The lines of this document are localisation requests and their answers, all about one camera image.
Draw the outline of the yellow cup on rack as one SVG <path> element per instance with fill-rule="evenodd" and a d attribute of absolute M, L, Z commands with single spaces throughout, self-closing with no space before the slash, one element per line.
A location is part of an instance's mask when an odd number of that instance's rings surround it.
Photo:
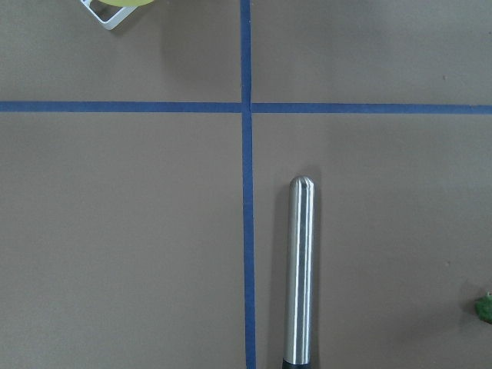
<path fill-rule="evenodd" d="M 116 7 L 138 7 L 152 3 L 154 0 L 100 0 L 101 2 Z"/>

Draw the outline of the steel muddler black tip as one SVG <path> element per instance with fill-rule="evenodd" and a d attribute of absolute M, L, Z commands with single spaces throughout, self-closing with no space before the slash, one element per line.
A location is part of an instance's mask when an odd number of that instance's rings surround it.
<path fill-rule="evenodd" d="M 289 187 L 283 368 L 311 367 L 315 184 L 301 175 Z"/>

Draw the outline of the white cup rack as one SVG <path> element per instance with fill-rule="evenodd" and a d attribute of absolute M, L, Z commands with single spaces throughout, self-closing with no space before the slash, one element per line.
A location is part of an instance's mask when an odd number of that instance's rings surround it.
<path fill-rule="evenodd" d="M 137 6 L 110 5 L 96 0 L 81 0 L 80 3 L 104 29 L 109 31 L 119 26 L 138 8 Z"/>

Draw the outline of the red strawberry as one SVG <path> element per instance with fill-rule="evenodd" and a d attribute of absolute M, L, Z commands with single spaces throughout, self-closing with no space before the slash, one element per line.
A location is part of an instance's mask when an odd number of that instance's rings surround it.
<path fill-rule="evenodd" d="M 486 292 L 474 302 L 474 311 L 481 321 L 492 324 L 491 292 Z"/>

